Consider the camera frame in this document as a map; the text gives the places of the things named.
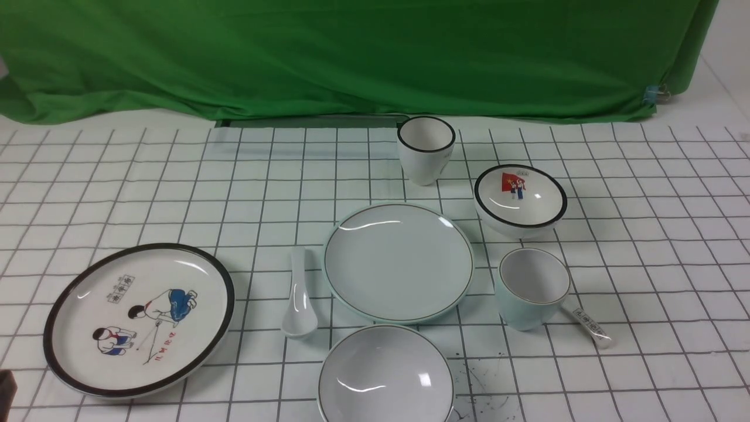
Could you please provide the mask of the black robot arm with PiPER label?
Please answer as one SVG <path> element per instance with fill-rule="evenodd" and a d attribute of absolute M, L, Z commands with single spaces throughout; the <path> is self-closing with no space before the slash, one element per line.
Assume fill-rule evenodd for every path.
<path fill-rule="evenodd" d="M 17 384 L 15 377 L 10 370 L 1 370 L 1 417 L 2 420 L 7 418 L 11 409 L 13 399 L 16 395 Z"/>

